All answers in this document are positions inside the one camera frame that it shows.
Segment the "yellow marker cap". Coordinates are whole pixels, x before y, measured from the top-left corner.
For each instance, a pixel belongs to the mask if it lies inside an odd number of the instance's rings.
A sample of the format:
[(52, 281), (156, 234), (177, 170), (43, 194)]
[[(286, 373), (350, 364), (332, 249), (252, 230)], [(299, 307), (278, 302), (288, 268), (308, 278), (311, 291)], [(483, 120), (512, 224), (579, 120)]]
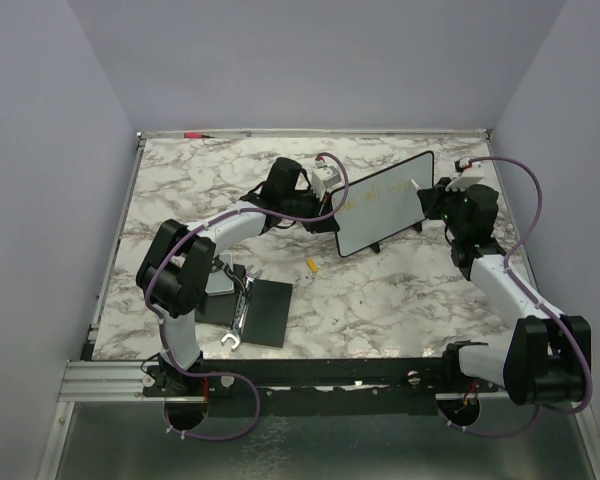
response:
[(306, 263), (307, 266), (309, 267), (309, 269), (311, 270), (312, 273), (317, 273), (318, 272), (318, 267), (315, 264), (315, 262), (311, 259), (311, 258), (307, 258), (306, 259)]

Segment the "black framed whiteboard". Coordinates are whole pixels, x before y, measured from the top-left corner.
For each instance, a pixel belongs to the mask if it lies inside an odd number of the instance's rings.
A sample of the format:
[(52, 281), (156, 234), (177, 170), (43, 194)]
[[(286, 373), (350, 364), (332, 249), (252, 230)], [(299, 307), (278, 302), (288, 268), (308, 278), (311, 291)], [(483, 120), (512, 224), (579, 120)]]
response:
[(333, 191), (332, 205), (342, 206), (334, 215), (340, 226), (335, 238), (341, 257), (374, 248), (422, 223), (424, 215), (411, 179), (422, 188), (433, 186), (433, 152), (425, 151), (356, 180), (348, 190), (339, 187)]

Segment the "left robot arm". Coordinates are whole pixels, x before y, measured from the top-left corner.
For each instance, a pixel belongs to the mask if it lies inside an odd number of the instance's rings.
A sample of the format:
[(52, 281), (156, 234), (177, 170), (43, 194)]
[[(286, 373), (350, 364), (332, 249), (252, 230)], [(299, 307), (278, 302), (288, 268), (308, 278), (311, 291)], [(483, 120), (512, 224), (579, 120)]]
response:
[(227, 210), (196, 224), (170, 219), (160, 225), (136, 274), (145, 305), (158, 318), (161, 342), (157, 365), (143, 371), (145, 395), (188, 395), (208, 387), (213, 376), (201, 369), (198, 320), (226, 324), (224, 338), (234, 347), (283, 346), (291, 285), (259, 280), (221, 256), (283, 221), (310, 233), (338, 232), (336, 214), (344, 203), (329, 189), (347, 181), (342, 164), (320, 176), (279, 157), (267, 178)]

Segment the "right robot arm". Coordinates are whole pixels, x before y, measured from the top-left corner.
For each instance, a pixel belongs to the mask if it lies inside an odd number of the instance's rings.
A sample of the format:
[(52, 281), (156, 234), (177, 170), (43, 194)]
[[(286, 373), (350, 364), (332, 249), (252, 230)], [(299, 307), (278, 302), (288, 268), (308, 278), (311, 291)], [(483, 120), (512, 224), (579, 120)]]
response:
[(517, 405), (551, 408), (591, 398), (591, 329), (544, 300), (506, 261), (493, 235), (498, 193), (482, 184), (449, 189), (450, 179), (421, 189), (424, 216), (440, 220), (452, 238), (451, 258), (463, 277), (481, 290), (512, 328), (506, 348), (459, 341), (447, 347), (441, 383), (461, 391), (474, 379), (503, 388)]

